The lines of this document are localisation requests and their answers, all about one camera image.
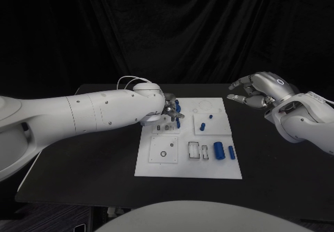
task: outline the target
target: black curtain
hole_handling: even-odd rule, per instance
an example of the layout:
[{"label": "black curtain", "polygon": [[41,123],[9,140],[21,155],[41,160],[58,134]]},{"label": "black curtain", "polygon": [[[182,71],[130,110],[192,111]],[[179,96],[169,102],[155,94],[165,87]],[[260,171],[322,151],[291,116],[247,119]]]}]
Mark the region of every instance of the black curtain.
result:
[{"label": "black curtain", "polygon": [[136,75],[231,83],[271,71],[334,98],[330,0],[2,1],[0,95],[42,98]]}]

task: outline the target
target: silver robot hand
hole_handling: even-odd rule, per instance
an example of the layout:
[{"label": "silver robot hand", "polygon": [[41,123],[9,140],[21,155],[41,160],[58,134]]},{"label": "silver robot hand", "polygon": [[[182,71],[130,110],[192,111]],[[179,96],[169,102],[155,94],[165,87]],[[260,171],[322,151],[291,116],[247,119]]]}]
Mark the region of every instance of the silver robot hand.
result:
[{"label": "silver robot hand", "polygon": [[244,85],[250,96],[229,94],[228,98],[255,109],[267,109],[271,104],[278,106],[296,95],[288,82],[271,72],[258,72],[242,77],[232,83],[229,89],[235,89],[239,85]]}]

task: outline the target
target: table surface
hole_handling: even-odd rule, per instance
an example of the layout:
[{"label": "table surface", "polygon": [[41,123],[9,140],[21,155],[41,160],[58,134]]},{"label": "table surface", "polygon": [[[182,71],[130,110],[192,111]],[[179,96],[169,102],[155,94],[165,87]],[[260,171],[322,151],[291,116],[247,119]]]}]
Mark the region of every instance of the table surface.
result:
[{"label": "table surface", "polygon": [[[42,151],[16,200],[127,208],[198,200],[278,216],[334,220],[334,156],[307,141],[286,141],[264,119],[265,111],[227,99],[231,93],[245,94],[242,88],[229,91],[228,86],[160,85],[179,98],[224,98],[242,180],[136,177],[137,123],[52,144]],[[116,85],[83,85],[77,94],[113,89]]]}]

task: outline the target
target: robotic hand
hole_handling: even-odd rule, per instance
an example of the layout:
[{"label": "robotic hand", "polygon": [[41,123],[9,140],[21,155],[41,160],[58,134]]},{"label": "robotic hand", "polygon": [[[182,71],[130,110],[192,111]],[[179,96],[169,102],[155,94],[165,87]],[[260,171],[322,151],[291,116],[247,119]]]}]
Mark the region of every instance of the robotic hand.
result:
[{"label": "robotic hand", "polygon": [[0,181],[64,138],[137,122],[149,126],[162,114],[185,118],[176,112],[176,96],[157,84],[140,83],[133,90],[39,100],[0,96]]},{"label": "robotic hand", "polygon": [[296,94],[287,81],[271,72],[242,77],[229,89],[244,84],[248,97],[229,94],[228,98],[257,109],[273,109],[265,118],[293,143],[311,141],[320,149],[334,153],[334,109],[316,93]]}]

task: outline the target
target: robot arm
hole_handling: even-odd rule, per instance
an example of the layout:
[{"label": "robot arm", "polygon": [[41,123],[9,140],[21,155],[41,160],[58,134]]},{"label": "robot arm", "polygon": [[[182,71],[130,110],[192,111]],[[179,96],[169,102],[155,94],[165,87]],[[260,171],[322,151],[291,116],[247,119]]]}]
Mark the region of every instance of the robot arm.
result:
[{"label": "robot arm", "polygon": [[0,181],[58,140],[137,122],[152,125],[162,114],[183,118],[175,110],[175,95],[165,95],[155,83],[137,84],[134,91],[111,90],[51,99],[0,97]]},{"label": "robot arm", "polygon": [[327,153],[334,153],[334,109],[322,96],[309,92],[296,94],[286,80],[271,72],[260,72],[241,78],[229,87],[244,84],[250,97],[228,98],[252,108],[273,109],[265,118],[275,124],[283,137],[293,143],[311,141]]}]

